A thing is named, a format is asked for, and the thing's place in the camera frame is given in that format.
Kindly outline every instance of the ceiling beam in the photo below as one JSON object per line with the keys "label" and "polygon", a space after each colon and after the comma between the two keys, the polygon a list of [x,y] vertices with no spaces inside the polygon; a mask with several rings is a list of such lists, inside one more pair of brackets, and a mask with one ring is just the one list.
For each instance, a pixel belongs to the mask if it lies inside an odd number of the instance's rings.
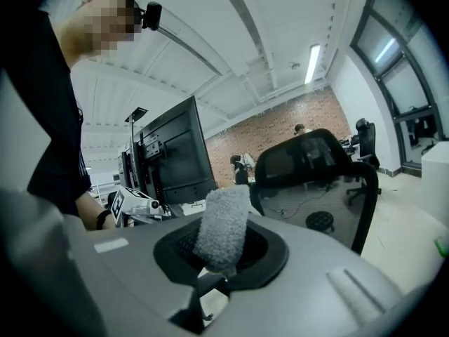
{"label": "ceiling beam", "polygon": [[119,151],[119,146],[114,147],[101,147],[101,146],[93,146],[93,147],[82,147],[81,151],[83,155],[87,154],[112,154]]}
{"label": "ceiling beam", "polygon": [[[79,62],[76,65],[76,68],[84,71],[94,72],[96,74],[106,75],[107,77],[113,79],[120,79],[130,84],[140,85],[146,88],[155,88],[156,90],[168,93],[179,100],[186,100],[187,98],[190,97],[189,94],[184,93],[181,90],[178,90],[177,88],[164,84],[163,82],[157,81],[155,79],[145,77],[136,72],[121,69],[120,67],[104,65],[91,60],[84,60]],[[198,106],[206,108],[209,112],[212,112],[219,118],[224,119],[225,121],[229,121],[229,117],[216,107],[213,107],[212,105],[209,105],[208,103],[205,103],[198,99],[196,99],[196,103],[198,104]]]}
{"label": "ceiling beam", "polygon": [[288,93],[285,93],[284,95],[279,96],[278,98],[275,98],[270,101],[266,101],[265,103],[262,103],[256,107],[254,107],[253,109],[245,111],[243,114],[240,114],[240,115],[234,117],[233,119],[229,120],[228,122],[225,122],[224,124],[205,132],[204,138],[205,139],[210,138],[210,137],[216,135],[217,133],[220,133],[220,132],[226,130],[227,128],[232,127],[233,125],[238,124],[239,122],[242,122],[243,120],[246,120],[254,115],[264,112],[265,110],[271,109],[277,105],[280,105],[281,103],[286,103],[287,101],[289,101],[293,98],[297,98],[301,95],[304,95],[305,93],[310,93],[314,90],[324,88],[328,85],[329,85],[329,83],[326,79],[320,79],[318,81],[313,81],[307,85],[301,85],[298,88],[296,88]]}
{"label": "ceiling beam", "polygon": [[335,11],[332,21],[333,28],[330,32],[328,47],[322,62],[326,71],[329,70],[330,64],[332,63],[335,54],[337,53],[337,48],[342,40],[343,31],[347,25],[350,2],[351,0],[335,0]]}
{"label": "ceiling beam", "polygon": [[253,3],[253,0],[229,0],[235,7],[237,13],[241,16],[248,32],[253,38],[254,44],[262,49],[262,54],[267,62],[268,70],[271,76],[272,87],[274,90],[278,88],[278,80],[276,70],[274,68],[274,60],[272,49],[269,44],[268,35],[265,32],[260,14]]}
{"label": "ceiling beam", "polygon": [[[142,69],[142,75],[147,76],[152,68],[153,64],[156,62],[156,59],[164,52],[164,50],[170,45],[172,42],[170,39],[167,39],[164,35],[160,35],[163,41],[159,44],[157,49],[153,51],[152,56],[148,59],[147,64]],[[149,48],[154,49],[156,44],[152,44]]]}
{"label": "ceiling beam", "polygon": [[206,81],[203,85],[198,87],[192,95],[195,95],[197,98],[204,97],[209,91],[216,88],[218,85],[222,84],[226,80],[230,79],[235,74],[232,71],[229,71],[226,75],[218,76],[214,75],[208,81]]}
{"label": "ceiling beam", "polygon": [[[137,130],[140,130],[144,126],[135,126]],[[129,134],[129,129],[127,126],[112,126],[112,125],[91,125],[83,124],[81,126],[83,132],[89,133],[123,133]]]}
{"label": "ceiling beam", "polygon": [[[324,72],[324,71],[322,71],[322,72],[315,71],[313,81],[319,80],[319,79],[325,79],[325,74],[326,74],[326,72]],[[303,80],[295,81],[291,84],[280,87],[277,90],[272,91],[271,93],[266,94],[265,96],[260,98],[260,102],[264,103],[265,101],[271,100],[272,98],[277,98],[278,96],[283,95],[284,93],[288,93],[292,90],[295,90],[296,88],[299,88],[301,86],[304,86]]]}
{"label": "ceiling beam", "polygon": [[248,78],[248,74],[244,74],[241,77],[239,77],[239,81],[241,86],[246,92],[246,95],[248,96],[249,100],[254,106],[259,105],[260,97],[259,93],[255,89],[253,83]]}

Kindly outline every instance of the white ceiling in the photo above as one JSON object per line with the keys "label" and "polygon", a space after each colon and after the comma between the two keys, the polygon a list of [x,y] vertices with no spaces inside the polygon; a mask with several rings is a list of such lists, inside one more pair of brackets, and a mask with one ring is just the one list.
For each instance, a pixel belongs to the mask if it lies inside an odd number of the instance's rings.
{"label": "white ceiling", "polygon": [[[58,23],[82,0],[47,0]],[[72,71],[83,108],[82,149],[92,172],[116,170],[127,141],[126,117],[136,108],[150,121],[194,94],[205,137],[253,114],[326,84],[348,0],[136,0],[164,7],[161,25],[202,55],[220,74],[180,45],[148,29],[109,56]],[[314,81],[304,86],[309,49],[321,45]],[[299,63],[296,70],[293,63]]]}

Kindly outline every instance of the person in background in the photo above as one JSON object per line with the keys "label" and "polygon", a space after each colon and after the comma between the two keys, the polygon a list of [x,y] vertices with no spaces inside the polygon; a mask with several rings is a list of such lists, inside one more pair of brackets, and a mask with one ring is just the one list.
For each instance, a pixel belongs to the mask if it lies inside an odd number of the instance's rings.
{"label": "person in background", "polygon": [[232,175],[236,185],[247,185],[248,182],[248,170],[241,163],[241,157],[239,155],[232,155],[230,159]]}
{"label": "person in background", "polygon": [[295,132],[293,133],[295,136],[296,135],[303,135],[306,133],[306,128],[304,127],[303,124],[298,124],[295,126]]}
{"label": "person in background", "polygon": [[70,72],[78,61],[114,50],[140,32],[134,0],[84,0],[61,24],[36,10],[26,17],[25,38],[4,56],[6,71],[34,118],[51,138],[28,192],[79,216],[87,230],[114,228],[114,217],[88,193],[91,180],[81,153],[83,113]]}
{"label": "person in background", "polygon": [[247,185],[250,189],[250,203],[260,215],[265,216],[264,210],[260,203],[260,196],[257,185],[255,183],[249,183],[248,181],[248,169],[242,164],[242,158],[239,155],[232,155],[229,160],[232,168],[232,174],[234,176],[234,182],[236,185]]}

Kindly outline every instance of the office chair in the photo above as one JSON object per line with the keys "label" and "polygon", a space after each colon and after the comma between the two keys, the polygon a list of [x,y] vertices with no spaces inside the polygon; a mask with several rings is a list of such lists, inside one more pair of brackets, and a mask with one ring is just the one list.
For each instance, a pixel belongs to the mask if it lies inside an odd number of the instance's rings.
{"label": "office chair", "polygon": [[[319,159],[309,163],[311,143],[326,151],[327,157],[319,163]],[[365,181],[366,193],[348,209],[348,183],[356,187],[357,180]],[[379,181],[370,164],[351,161],[330,131],[315,130],[264,151],[257,159],[255,181],[253,197],[262,197],[257,202],[264,217],[328,234],[352,251],[362,252]]]}
{"label": "office chair", "polygon": [[[360,158],[358,158],[358,160],[370,164],[375,170],[378,170],[380,163],[376,156],[376,127],[374,123],[368,122],[365,119],[360,119],[356,122],[356,129],[358,131],[358,139],[360,143]],[[350,206],[356,197],[366,194],[365,183],[362,181],[360,188],[347,190],[346,194],[351,192],[355,192],[356,194],[349,199],[348,205]],[[377,194],[382,194],[382,189],[378,188]]]}

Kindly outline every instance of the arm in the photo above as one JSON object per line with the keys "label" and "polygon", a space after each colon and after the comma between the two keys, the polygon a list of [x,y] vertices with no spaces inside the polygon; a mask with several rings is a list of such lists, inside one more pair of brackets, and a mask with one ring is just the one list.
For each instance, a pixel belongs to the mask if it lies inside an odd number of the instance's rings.
{"label": "arm", "polygon": [[[83,221],[84,227],[89,231],[95,231],[97,226],[97,217],[105,209],[99,205],[88,192],[84,192],[76,201],[79,217]],[[103,230],[108,228],[115,228],[115,220],[110,213],[106,217]]]}
{"label": "arm", "polygon": [[233,164],[230,164],[230,168],[231,168],[231,176],[232,176],[232,180],[235,180],[236,177],[236,167]]}

